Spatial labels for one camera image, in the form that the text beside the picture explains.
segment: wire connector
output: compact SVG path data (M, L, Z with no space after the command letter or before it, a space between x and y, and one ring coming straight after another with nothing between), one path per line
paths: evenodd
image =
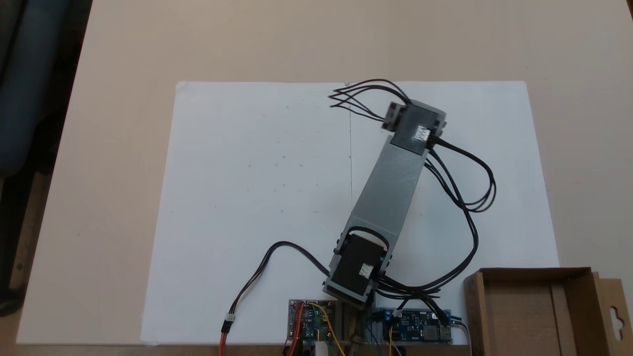
M222 329L220 330L220 332L223 334L228 334L234 321L235 314L227 313L227 315L224 317L224 322L222 323Z

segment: blue circuit board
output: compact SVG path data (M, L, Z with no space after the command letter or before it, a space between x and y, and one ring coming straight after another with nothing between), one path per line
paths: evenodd
M402 309L402 315L393 317L394 309L382 308L384 318L382 338L393 342L450 343L453 340L451 326L443 326L435 313L427 309ZM444 311L451 317L451 311Z

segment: red wire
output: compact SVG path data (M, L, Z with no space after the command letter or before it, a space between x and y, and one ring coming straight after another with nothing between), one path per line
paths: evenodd
M220 337L220 348L218 351L218 356L224 356L224 346L227 342L227 335L226 333L222 333L222 336Z
M303 302L300 302L301 306L299 307L299 310L297 311L297 319L295 320L294 324L294 335L292 336L292 343L290 344L290 352L288 352L287 356L292 356L293 352L294 352L294 348L297 347L297 340L299 339L299 327L301 325L301 316L303 315Z

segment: white board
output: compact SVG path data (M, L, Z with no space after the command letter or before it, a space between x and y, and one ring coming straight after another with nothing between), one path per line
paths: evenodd
M485 160L498 183L493 207L473 216L479 251L439 293L439 305L465 316L461 281L480 267L557 267L525 84L400 84L409 97L446 111L443 138ZM217 344L230 304L276 241L295 242L327 266L387 137L377 122L328 108L327 95L342 85L177 86L142 340ZM363 97L379 113L390 100ZM479 166L437 151L467 200L483 194L487 178ZM427 283L471 246L463 214L423 172L387 275ZM280 248L242 298L227 343L283 343L288 299L330 299L323 280L298 252ZM455 332L454 342L466 339Z

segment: cardboard box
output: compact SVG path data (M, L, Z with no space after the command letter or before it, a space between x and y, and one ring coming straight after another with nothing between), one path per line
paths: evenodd
M633 355L622 282L591 268L481 269L464 280L474 356ZM616 339L615 308L623 322Z

